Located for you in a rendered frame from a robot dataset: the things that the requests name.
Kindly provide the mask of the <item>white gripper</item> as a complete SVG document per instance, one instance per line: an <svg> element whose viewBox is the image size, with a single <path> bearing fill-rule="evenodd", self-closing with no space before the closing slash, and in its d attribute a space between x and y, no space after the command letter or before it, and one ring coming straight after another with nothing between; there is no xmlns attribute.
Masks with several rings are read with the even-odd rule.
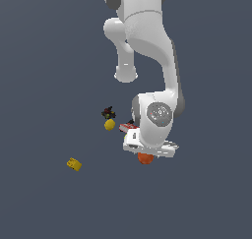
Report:
<svg viewBox="0 0 252 239"><path fill-rule="evenodd" d="M140 142L139 134L138 129L130 129L124 137L123 149L132 153L152 154L155 157L174 157L179 148L179 145L170 141L165 141L159 148L149 148Z"/></svg>

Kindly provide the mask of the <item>orange round fruit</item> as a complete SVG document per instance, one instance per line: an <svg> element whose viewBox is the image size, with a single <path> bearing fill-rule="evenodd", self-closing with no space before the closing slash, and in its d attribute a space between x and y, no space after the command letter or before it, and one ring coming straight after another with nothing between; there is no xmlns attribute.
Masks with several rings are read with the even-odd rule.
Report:
<svg viewBox="0 0 252 239"><path fill-rule="evenodd" d="M152 154L146 154L146 153L138 153L138 160L142 164L151 164L154 160L154 156Z"/></svg>

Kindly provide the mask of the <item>red and white box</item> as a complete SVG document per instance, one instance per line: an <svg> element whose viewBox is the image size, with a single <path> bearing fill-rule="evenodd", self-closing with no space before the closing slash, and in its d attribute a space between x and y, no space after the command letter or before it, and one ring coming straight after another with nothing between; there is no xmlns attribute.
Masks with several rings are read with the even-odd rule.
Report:
<svg viewBox="0 0 252 239"><path fill-rule="evenodd" d="M121 132L127 133L131 129L137 129L137 126L131 123L126 123L126 124L120 124L119 125L119 130Z"/></svg>

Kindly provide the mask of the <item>yellow lemon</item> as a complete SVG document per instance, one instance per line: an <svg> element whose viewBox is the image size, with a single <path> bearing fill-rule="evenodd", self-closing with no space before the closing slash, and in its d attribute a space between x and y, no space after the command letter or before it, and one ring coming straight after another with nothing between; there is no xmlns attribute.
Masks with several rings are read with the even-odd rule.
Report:
<svg viewBox="0 0 252 239"><path fill-rule="evenodd" d="M111 131L114 127L115 127L115 122L114 122L112 119L109 119L109 120L107 120L107 121L104 123L104 128L105 128L107 131Z"/></svg>

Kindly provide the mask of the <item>dark multicoloured toy figure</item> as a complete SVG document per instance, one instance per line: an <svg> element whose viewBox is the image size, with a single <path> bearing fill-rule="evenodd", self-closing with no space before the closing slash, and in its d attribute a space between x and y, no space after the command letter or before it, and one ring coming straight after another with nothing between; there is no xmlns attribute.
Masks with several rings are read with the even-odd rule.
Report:
<svg viewBox="0 0 252 239"><path fill-rule="evenodd" d="M116 117L116 114L115 114L115 112L112 110L112 107L107 107L107 108L105 108L105 109L101 112L101 115L102 115L105 119L107 119L107 120Z"/></svg>

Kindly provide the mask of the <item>yellow box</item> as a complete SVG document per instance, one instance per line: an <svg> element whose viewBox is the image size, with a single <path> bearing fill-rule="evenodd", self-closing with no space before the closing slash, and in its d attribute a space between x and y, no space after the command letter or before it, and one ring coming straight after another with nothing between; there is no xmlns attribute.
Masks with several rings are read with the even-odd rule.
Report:
<svg viewBox="0 0 252 239"><path fill-rule="evenodd" d="M79 171L82 167L82 163L79 162L77 159L71 157L69 161L67 162L67 165L72 168L73 170Z"/></svg>

